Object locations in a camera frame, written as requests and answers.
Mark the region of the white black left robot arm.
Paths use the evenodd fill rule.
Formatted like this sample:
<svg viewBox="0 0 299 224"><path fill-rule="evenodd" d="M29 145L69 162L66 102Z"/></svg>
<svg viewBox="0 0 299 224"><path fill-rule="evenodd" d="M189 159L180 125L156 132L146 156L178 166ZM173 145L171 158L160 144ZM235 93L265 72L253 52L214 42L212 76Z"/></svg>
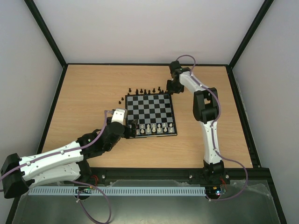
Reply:
<svg viewBox="0 0 299 224"><path fill-rule="evenodd" d="M46 153L7 156L0 169L4 198L15 198L31 188L52 182L88 179L91 171L87 160L109 152L121 138L135 137L136 127L137 120L129 126L113 121Z"/></svg>

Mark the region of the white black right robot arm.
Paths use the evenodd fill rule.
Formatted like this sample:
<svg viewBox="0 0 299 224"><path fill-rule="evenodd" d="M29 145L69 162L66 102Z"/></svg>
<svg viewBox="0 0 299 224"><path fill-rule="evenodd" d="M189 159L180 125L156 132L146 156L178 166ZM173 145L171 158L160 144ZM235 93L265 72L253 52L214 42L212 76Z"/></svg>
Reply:
<svg viewBox="0 0 299 224"><path fill-rule="evenodd" d="M202 128L205 147L203 178L213 183L224 173L217 136L217 120L221 113L217 90L204 85L189 67L182 67L178 60L171 62L169 69L171 80L167 81L167 92L179 94L188 89L193 94L192 112Z"/></svg>

